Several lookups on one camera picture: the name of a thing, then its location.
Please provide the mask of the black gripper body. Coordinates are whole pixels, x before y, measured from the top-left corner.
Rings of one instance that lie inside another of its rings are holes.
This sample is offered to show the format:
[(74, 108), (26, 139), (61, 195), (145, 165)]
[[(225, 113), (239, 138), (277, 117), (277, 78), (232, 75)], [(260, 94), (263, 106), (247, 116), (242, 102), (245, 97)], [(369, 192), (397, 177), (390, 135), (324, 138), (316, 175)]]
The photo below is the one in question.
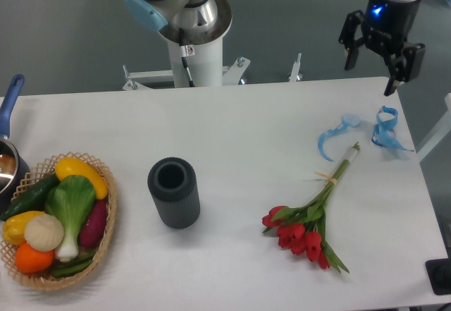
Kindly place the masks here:
[(369, 0), (361, 23), (363, 45), (383, 58), (400, 58), (421, 0)]

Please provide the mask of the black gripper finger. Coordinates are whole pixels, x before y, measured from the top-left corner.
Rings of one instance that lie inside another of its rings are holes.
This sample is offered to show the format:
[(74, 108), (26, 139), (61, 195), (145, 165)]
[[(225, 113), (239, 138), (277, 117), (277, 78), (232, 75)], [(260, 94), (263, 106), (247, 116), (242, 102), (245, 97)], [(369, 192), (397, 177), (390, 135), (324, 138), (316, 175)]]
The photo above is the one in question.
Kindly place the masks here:
[(355, 67), (359, 56), (359, 48), (364, 44), (363, 38), (355, 38), (356, 31), (363, 22), (364, 13), (361, 10), (348, 13), (338, 38), (339, 43), (344, 46), (346, 51), (344, 67), (346, 71)]
[(394, 94), (401, 83), (408, 83), (418, 77), (425, 53), (425, 44), (408, 42), (403, 44), (399, 52), (384, 53), (383, 60), (390, 74), (383, 93), (385, 96)]

